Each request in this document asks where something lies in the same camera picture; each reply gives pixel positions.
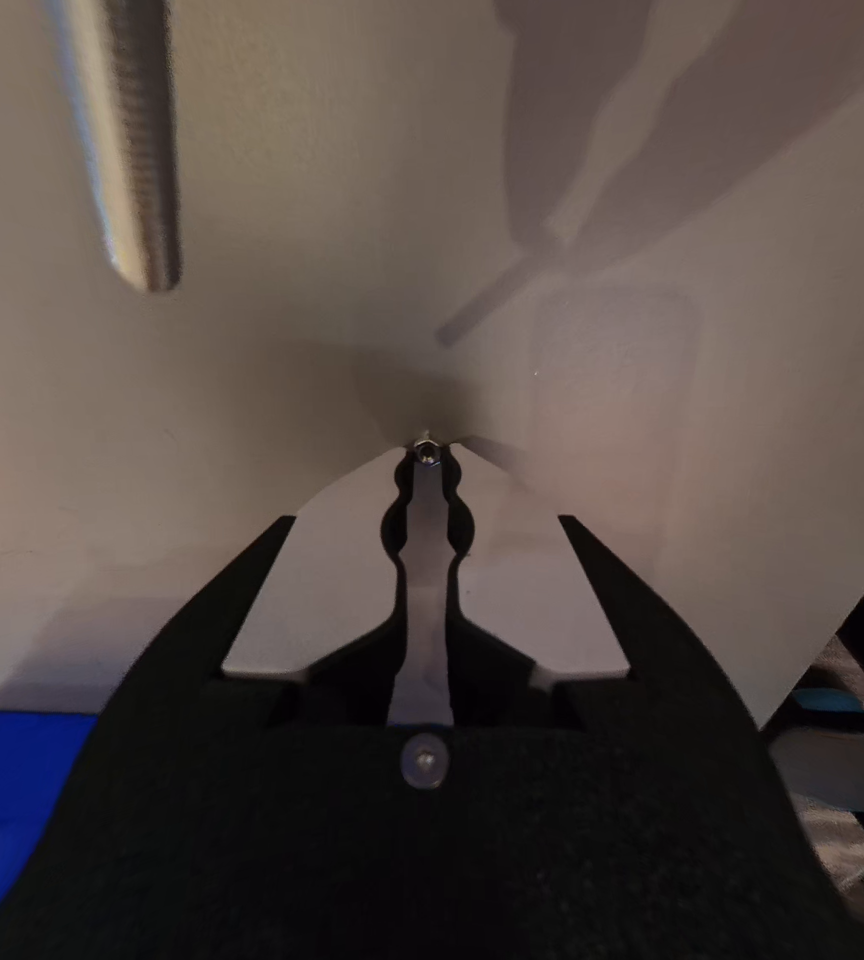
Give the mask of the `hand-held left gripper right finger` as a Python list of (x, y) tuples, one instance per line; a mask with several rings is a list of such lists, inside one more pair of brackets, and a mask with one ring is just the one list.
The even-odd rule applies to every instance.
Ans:
[(447, 450), (447, 677), (458, 727), (544, 725), (633, 677), (558, 513), (470, 447)]

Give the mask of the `thin long steel bolt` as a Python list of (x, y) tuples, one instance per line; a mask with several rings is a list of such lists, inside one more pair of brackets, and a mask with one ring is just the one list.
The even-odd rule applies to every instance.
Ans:
[(182, 277), (171, 5), (47, 2), (105, 257), (145, 294)]

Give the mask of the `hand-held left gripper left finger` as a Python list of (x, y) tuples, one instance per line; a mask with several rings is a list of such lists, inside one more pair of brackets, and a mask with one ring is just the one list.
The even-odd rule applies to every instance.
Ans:
[(351, 724), (385, 726), (406, 652), (411, 497), (411, 455), (393, 447), (300, 507), (223, 676), (294, 685)]

